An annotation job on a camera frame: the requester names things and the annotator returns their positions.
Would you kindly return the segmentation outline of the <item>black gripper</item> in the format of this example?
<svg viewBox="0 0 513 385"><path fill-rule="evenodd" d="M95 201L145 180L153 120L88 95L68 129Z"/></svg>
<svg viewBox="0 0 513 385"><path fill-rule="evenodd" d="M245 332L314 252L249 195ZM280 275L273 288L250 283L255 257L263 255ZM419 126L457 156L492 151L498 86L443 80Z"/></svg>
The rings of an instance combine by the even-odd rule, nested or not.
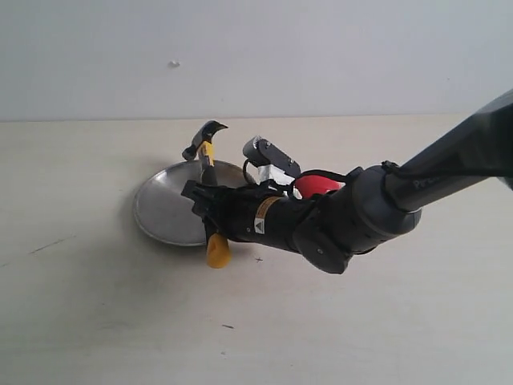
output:
<svg viewBox="0 0 513 385"><path fill-rule="evenodd" d="M206 242L215 234L234 242L261 242L253 225L257 203L261 201L260 185L231 188L188 180L182 196L193 202L192 212L203 223Z"/></svg>

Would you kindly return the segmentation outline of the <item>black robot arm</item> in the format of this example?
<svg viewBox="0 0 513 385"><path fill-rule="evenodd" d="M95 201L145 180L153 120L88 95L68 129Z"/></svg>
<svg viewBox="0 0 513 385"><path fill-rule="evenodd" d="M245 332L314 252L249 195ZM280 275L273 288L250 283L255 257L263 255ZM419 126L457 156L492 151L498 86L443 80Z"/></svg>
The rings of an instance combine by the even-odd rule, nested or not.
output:
<svg viewBox="0 0 513 385"><path fill-rule="evenodd" d="M512 94L480 108L403 165L385 161L327 177L340 188L295 197L295 183L229 188L190 180L182 195L212 227L212 265L224 264L226 244L235 241L297 253L341 274L352 257L412 231L423 207L491 177L511 184Z"/></svg>

